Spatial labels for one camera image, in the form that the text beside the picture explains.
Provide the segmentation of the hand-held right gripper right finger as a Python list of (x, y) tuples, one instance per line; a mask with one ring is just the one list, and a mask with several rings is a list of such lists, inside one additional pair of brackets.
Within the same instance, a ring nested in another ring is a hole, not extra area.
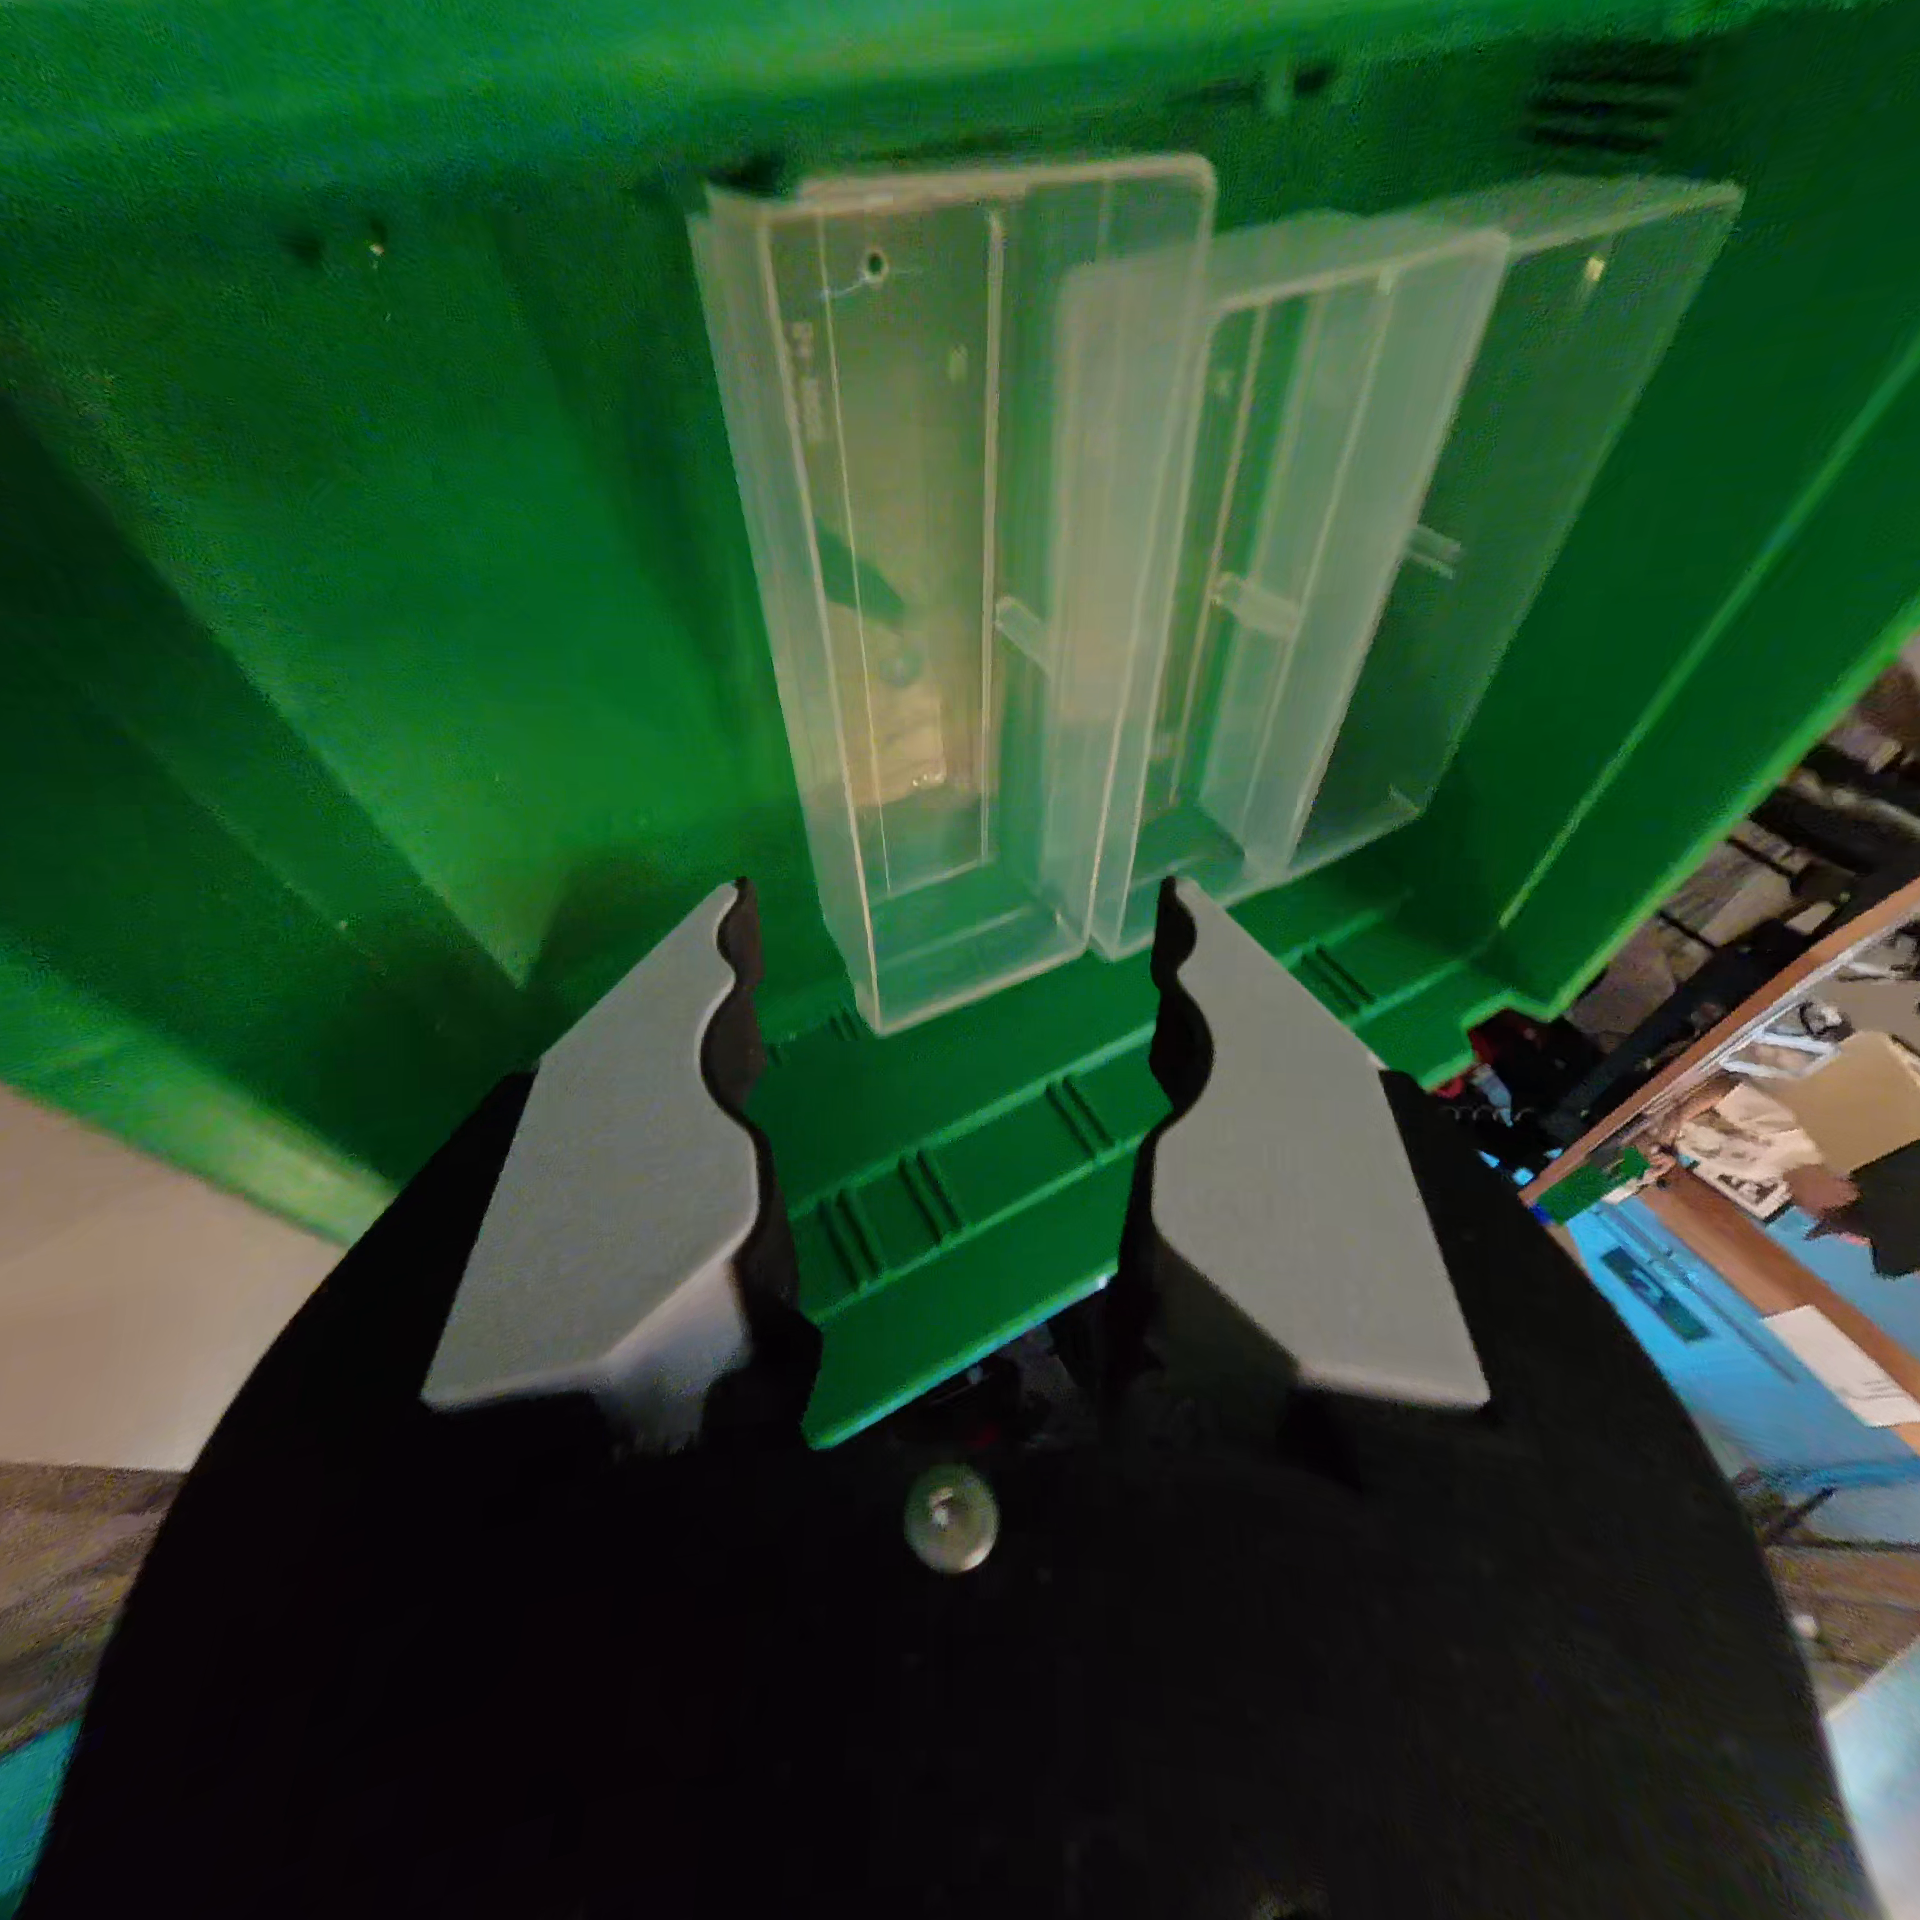
[(1138, 1148), (1110, 1279), (1110, 1410), (1280, 1439), (1297, 1396), (1471, 1416), (1489, 1384), (1392, 1073), (1212, 895), (1166, 879)]

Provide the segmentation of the wooden desk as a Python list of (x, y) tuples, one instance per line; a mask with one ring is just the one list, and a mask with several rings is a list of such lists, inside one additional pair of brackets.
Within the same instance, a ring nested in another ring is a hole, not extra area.
[[(1903, 879), (1858, 908), (1853, 917), (1829, 927), (1751, 994), (1725, 1001), (1720, 1020), (1705, 1028), (1687, 1052), (1648, 1079), (1640, 1090), (1598, 1114), (1577, 1141), (1551, 1159), (1519, 1190), (1521, 1202), (1535, 1213), (1544, 1213), (1554, 1196), (1574, 1183), (1589, 1168), (1610, 1165), (1629, 1142), (1649, 1135), (1677, 1113), (1727, 1053), (1777, 1012), (1809, 997), (1815, 984), (1842, 969), (1853, 953), (1914, 921), (1914, 909), (1918, 882)], [(1765, 1356), (1770, 1359), (1788, 1356), (1773, 1328), (1773, 1321), (1788, 1313), (1796, 1328), (1825, 1330), (1829, 1352), (1834, 1352), (1839, 1340), (1858, 1352), (1858, 1367), (1845, 1377), (1847, 1383), (1872, 1384), (1879, 1376), (1885, 1377), (1890, 1393), (1869, 1401), (1869, 1410), (1914, 1404), (1914, 1350), (1847, 1302), (1801, 1256), (1769, 1239), (1761, 1224), (1744, 1213), (1732, 1197), (1702, 1183), (1688, 1170), (1671, 1170), (1645, 1190), (1644, 1209), (1656, 1218), (1668, 1240), (1688, 1249), (1760, 1316), (1766, 1336)]]

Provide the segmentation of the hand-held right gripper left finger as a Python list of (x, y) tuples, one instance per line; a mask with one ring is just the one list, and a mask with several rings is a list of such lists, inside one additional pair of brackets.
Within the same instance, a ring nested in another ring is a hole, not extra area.
[(535, 1066), (423, 1404), (585, 1401), (628, 1449), (800, 1439), (800, 1310), (765, 1066), (758, 903), (726, 879)]

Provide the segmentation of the clear plastic drawer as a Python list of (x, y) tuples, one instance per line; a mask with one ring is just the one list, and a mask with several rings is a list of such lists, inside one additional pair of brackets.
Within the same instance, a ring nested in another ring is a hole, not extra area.
[(718, 182), (687, 220), (822, 922), (880, 1037), (1081, 954), (1215, 170)]
[(1062, 313), (1140, 562), (1088, 943), (1417, 820), (1744, 202), (1528, 176), (1081, 269)]

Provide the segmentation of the green plastic bin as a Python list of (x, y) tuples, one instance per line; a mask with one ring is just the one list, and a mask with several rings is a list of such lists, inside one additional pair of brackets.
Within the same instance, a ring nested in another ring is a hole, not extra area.
[(337, 1240), (716, 882), (816, 1446), (1113, 1260), (1145, 961), (856, 1034), (682, 207), (1198, 153), (1744, 207), (1431, 810), (1238, 917), (1425, 1084), (1914, 622), (1914, 4), (5, 4), (5, 1084)]

